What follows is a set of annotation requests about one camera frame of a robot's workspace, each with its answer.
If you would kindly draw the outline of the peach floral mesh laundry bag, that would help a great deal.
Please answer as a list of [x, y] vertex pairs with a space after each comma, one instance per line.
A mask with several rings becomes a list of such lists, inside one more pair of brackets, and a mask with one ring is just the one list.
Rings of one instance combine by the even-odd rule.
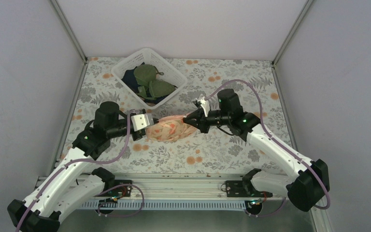
[[176, 142], [196, 132], [196, 128], [186, 124], [187, 115], [166, 116], [146, 129], [146, 136], [157, 142]]

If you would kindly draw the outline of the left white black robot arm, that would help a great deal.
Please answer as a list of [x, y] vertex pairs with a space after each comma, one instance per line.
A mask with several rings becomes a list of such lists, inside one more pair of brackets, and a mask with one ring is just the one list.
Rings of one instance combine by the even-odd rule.
[[[94, 120], [78, 134], [61, 163], [44, 182], [23, 200], [13, 200], [7, 207], [17, 232], [56, 232], [61, 223], [84, 202], [97, 195], [108, 196], [115, 189], [115, 175], [100, 167], [86, 180], [70, 190], [71, 184], [89, 164], [110, 164], [125, 153], [128, 141], [141, 139], [146, 128], [157, 123], [151, 113], [123, 113], [112, 101], [100, 104]], [[111, 140], [125, 137], [119, 155], [112, 160], [99, 161], [110, 147]]]

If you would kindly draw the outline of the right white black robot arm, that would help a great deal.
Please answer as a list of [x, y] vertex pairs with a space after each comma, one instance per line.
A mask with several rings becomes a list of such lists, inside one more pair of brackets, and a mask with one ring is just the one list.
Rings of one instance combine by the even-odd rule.
[[254, 197], [259, 192], [269, 192], [288, 198], [299, 210], [308, 212], [327, 197], [330, 190], [327, 164], [310, 159], [288, 146], [268, 131], [256, 115], [246, 112], [233, 89], [217, 94], [219, 109], [212, 110], [206, 99], [195, 100], [197, 110], [186, 116], [184, 123], [202, 133], [211, 127], [226, 126], [229, 133], [265, 152], [285, 172], [285, 176], [270, 174], [255, 168], [243, 177], [245, 195]]

